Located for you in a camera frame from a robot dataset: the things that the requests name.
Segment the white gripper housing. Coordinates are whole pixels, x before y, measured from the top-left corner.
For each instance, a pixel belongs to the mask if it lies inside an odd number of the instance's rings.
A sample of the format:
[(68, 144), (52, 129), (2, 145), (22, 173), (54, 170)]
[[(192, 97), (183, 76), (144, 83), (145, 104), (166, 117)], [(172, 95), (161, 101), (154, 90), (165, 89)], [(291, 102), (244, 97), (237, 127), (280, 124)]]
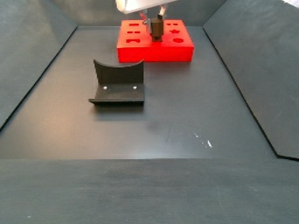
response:
[(148, 10), (156, 6), (172, 3), (176, 0), (116, 0), (116, 8), (124, 14)]

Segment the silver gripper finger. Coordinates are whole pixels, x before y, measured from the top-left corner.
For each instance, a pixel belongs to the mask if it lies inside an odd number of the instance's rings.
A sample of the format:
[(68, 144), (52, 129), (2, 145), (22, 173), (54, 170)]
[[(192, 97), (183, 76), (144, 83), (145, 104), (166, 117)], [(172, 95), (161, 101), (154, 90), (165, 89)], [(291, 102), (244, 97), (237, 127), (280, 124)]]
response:
[(166, 6), (165, 6), (165, 4), (162, 4), (162, 5), (160, 5), (160, 11), (157, 14), (158, 18), (164, 18), (165, 11), (166, 11)]
[(150, 23), (150, 19), (149, 19), (148, 15), (146, 15), (146, 10), (140, 10), (138, 11), (138, 15), (140, 15), (140, 17), (142, 19), (142, 24), (148, 25)]

